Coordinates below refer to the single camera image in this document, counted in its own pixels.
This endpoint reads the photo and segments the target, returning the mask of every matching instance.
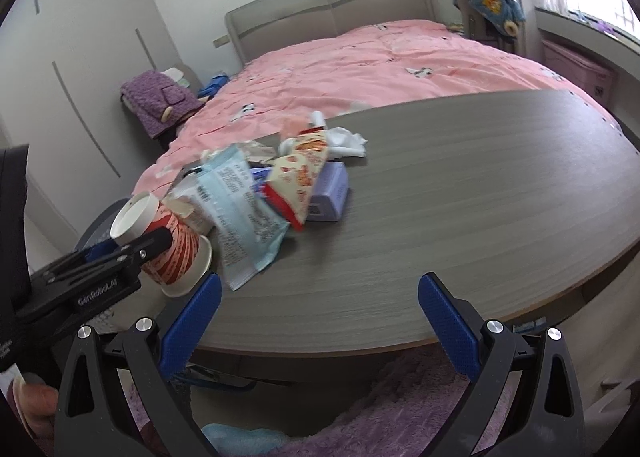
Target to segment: red and white paper cup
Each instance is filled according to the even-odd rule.
[[[133,196],[111,225],[111,238],[118,246],[158,228],[165,227],[174,238],[171,247],[142,266],[143,271],[170,297],[183,296],[202,278],[211,263],[211,244],[198,235],[158,197],[149,192]]]

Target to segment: wall outlet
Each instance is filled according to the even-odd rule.
[[[229,38],[229,35],[226,34],[225,36],[221,36],[220,38],[217,38],[216,40],[214,40],[213,47],[217,49],[218,47],[222,47],[225,44],[228,44],[229,42],[231,42],[231,39]]]

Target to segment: pink storage box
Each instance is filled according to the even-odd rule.
[[[614,80],[612,70],[548,40],[543,40],[542,45],[545,48],[545,65],[549,69],[578,85],[603,107],[607,106]]]

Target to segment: pink blanket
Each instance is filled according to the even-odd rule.
[[[330,118],[412,100],[522,89],[569,89],[615,124],[593,98],[548,68],[428,20],[367,26],[297,44],[247,65],[189,119],[135,192],[161,197],[178,170],[203,150],[279,132],[288,116],[319,110]]]

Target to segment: bed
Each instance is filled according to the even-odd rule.
[[[135,192],[161,197],[203,151],[279,132],[312,110],[330,118],[427,98],[556,89],[617,127],[550,69],[449,33],[431,0],[256,0],[230,12],[226,26],[244,68],[189,119]]]

